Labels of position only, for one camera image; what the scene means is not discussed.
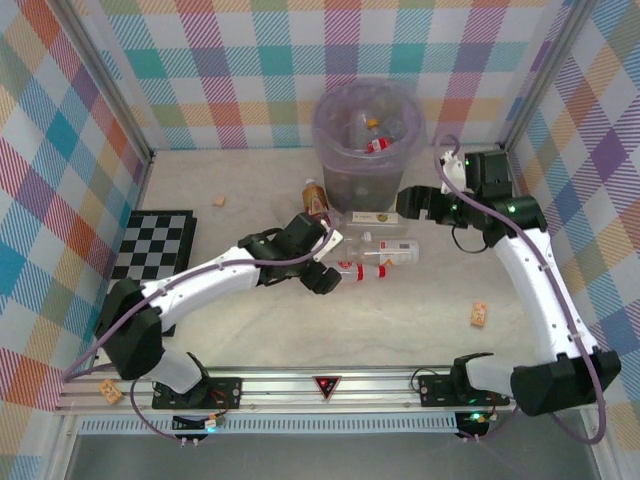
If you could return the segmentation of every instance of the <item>white floor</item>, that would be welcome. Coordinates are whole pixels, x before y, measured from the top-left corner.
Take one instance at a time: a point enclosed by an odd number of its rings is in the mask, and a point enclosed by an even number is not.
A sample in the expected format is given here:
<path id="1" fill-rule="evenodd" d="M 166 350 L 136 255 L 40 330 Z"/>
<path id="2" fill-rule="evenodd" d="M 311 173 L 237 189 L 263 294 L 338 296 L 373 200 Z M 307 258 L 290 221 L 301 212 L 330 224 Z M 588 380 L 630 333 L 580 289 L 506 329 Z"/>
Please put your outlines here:
<path id="1" fill-rule="evenodd" d="M 308 177 L 322 180 L 312 149 L 160 152 L 141 208 L 195 211 L 195 266 L 279 226 L 274 199 L 299 204 Z M 427 154 L 403 183 L 439 185 Z M 212 205 L 218 195 L 227 197 L 223 208 Z M 242 292 L 185 318 L 169 343 L 207 366 L 450 365 L 481 351 L 532 359 L 531 328 L 495 254 L 458 251 L 449 230 L 412 222 L 420 263 L 385 279 L 339 285 L 326 296 L 295 279 Z M 471 249 L 482 244 L 479 232 L 459 238 Z M 482 330 L 469 325 L 474 301 L 488 304 Z"/>

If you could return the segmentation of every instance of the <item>small box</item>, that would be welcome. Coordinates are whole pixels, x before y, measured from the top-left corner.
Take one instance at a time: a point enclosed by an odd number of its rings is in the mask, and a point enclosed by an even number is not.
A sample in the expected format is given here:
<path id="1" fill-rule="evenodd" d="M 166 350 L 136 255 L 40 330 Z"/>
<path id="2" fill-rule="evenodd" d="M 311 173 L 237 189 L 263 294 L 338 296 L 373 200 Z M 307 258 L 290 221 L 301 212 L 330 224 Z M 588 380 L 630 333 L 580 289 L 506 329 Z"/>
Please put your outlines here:
<path id="1" fill-rule="evenodd" d="M 111 405 L 115 405 L 124 398 L 122 392 L 118 390 L 116 383 L 113 380 L 106 379 L 100 384 L 100 393 L 107 399 Z"/>
<path id="2" fill-rule="evenodd" d="M 487 304 L 483 302 L 474 303 L 471 311 L 471 325 L 478 328 L 484 327 L 486 317 Z"/>

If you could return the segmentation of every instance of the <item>trash bin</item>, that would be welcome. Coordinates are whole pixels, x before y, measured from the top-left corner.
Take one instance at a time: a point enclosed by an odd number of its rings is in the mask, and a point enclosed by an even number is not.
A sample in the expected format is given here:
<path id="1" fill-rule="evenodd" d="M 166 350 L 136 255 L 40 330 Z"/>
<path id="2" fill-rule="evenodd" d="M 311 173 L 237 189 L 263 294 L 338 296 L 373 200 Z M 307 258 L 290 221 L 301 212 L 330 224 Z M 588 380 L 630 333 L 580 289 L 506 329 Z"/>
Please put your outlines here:
<path id="1" fill-rule="evenodd" d="M 375 153 L 349 148 L 352 113 L 366 110 L 384 121 L 395 116 L 405 136 Z M 324 171 L 329 203 L 337 211 L 386 211 L 402 175 L 426 146 L 425 119 L 418 99 L 404 86 L 362 79 L 325 93 L 313 113 L 313 145 Z"/>

